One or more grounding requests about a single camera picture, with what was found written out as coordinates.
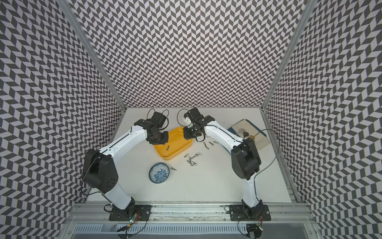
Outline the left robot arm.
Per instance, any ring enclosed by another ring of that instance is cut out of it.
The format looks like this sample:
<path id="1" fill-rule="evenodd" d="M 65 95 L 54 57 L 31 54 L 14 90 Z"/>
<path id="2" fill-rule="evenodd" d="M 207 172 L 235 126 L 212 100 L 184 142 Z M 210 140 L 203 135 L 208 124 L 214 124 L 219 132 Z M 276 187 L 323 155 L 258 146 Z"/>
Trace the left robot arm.
<path id="1" fill-rule="evenodd" d="M 169 140 L 165 131 L 168 116 L 154 112 L 149 119 L 139 119 L 118 139 L 101 149 L 89 149 L 85 154 L 82 182 L 98 190 L 112 206 L 128 213 L 134 210 L 135 200 L 119 184 L 118 162 L 142 141 L 151 145 L 164 145 Z"/>

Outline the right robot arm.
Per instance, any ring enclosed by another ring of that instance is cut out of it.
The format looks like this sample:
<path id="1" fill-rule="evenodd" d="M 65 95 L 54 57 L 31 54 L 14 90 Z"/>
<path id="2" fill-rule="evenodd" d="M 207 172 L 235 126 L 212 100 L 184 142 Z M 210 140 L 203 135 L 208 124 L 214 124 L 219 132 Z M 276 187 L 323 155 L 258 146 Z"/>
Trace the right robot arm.
<path id="1" fill-rule="evenodd" d="M 213 117 L 203 116 L 197 108 L 186 111 L 183 121 L 186 123 L 183 128 L 186 140 L 209 136 L 230 152 L 232 169 L 243 180 L 243 209 L 252 214 L 259 211 L 263 203 L 257 194 L 256 176 L 261 159 L 255 141 L 236 136 Z"/>

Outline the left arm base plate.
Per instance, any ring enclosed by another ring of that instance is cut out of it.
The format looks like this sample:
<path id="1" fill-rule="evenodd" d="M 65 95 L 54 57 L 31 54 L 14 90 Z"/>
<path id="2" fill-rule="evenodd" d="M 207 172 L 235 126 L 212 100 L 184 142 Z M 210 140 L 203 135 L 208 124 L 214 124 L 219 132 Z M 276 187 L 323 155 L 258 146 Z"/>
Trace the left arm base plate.
<path id="1" fill-rule="evenodd" d="M 127 221 L 130 221 L 135 214 L 138 214 L 139 221 L 146 222 L 150 218 L 151 209 L 152 209 L 151 205 L 135 205 L 132 207 L 128 207 L 125 210 L 121 210 L 115 206 L 112 206 L 108 220 L 127 222 Z"/>

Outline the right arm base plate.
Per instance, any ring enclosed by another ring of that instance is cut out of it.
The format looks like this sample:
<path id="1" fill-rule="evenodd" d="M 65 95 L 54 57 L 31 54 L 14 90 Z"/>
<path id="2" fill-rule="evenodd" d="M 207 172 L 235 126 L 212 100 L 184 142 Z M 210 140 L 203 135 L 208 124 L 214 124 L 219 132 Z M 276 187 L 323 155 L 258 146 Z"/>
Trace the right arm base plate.
<path id="1" fill-rule="evenodd" d="M 259 204 L 253 208 L 246 205 L 229 205 L 229 214 L 231 221 L 271 221 L 270 211 L 267 205 Z"/>

